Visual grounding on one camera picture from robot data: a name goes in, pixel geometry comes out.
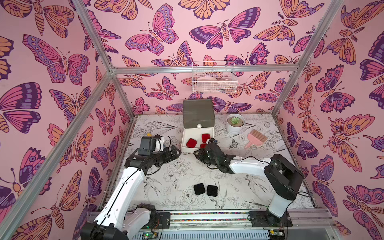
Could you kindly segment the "red brooch box front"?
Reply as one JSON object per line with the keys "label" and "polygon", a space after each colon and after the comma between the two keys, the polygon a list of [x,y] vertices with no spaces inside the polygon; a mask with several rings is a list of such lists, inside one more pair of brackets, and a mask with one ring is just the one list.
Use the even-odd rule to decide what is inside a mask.
{"label": "red brooch box front", "polygon": [[197,140],[190,138],[187,141],[186,146],[187,148],[195,148],[197,146],[197,143],[198,143]]}

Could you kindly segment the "black brooch box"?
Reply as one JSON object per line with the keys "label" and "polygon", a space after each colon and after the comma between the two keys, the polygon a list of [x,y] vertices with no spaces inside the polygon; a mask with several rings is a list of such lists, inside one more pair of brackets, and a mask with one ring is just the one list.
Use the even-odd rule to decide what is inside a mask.
{"label": "black brooch box", "polygon": [[218,186],[207,185],[207,195],[209,197],[217,197],[218,196]]}
{"label": "black brooch box", "polygon": [[193,186],[196,196],[202,195],[206,192],[205,186],[203,183],[199,183]]}

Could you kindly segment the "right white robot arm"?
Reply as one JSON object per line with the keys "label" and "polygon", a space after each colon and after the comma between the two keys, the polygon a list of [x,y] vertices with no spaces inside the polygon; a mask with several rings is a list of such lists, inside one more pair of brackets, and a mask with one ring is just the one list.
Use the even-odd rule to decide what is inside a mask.
{"label": "right white robot arm", "polygon": [[305,178],[296,166],[280,154],[264,159],[252,156],[243,158],[226,155],[217,144],[210,143],[195,151],[194,156],[203,164],[208,167],[213,165],[224,174],[247,174],[260,180],[268,180],[275,193],[267,207],[267,213],[279,219],[296,200]]}

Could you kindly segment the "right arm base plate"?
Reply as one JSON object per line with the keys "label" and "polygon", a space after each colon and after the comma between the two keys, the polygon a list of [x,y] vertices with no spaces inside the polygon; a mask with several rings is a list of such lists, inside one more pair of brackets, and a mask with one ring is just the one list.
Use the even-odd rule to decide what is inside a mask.
{"label": "right arm base plate", "polygon": [[282,217],[276,217],[267,210],[250,211],[248,220],[251,222],[253,228],[280,228],[293,226],[287,211],[284,212]]}

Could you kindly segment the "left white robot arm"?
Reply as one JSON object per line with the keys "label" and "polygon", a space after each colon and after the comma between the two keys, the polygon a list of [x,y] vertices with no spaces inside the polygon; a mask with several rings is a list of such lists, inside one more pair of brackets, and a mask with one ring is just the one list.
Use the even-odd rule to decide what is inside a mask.
{"label": "left white robot arm", "polygon": [[166,147],[164,142],[165,137],[160,135],[142,137],[140,147],[127,158],[122,177],[109,201],[92,223],[82,227],[82,240],[130,240],[156,219],[156,208],[152,205],[139,205],[129,217],[126,214],[148,170],[180,157],[181,150],[174,145]]}

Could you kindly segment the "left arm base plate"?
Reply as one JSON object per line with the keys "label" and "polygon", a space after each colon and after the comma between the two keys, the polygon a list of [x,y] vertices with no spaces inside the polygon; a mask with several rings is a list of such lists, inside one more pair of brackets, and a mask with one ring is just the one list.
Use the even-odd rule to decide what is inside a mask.
{"label": "left arm base plate", "polygon": [[170,212],[159,212],[150,216],[150,221],[142,227],[145,230],[153,229],[169,229],[171,223],[171,213]]}

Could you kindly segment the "three-tier drawer cabinet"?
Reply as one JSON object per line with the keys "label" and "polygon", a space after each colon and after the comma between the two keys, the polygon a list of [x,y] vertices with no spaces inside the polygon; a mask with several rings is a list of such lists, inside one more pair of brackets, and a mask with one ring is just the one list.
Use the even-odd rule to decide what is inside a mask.
{"label": "three-tier drawer cabinet", "polygon": [[[181,148],[183,153],[192,153],[200,149],[202,134],[214,137],[215,111],[213,102],[209,99],[183,101],[183,136]],[[197,140],[195,148],[187,148],[187,141],[192,138]]]}

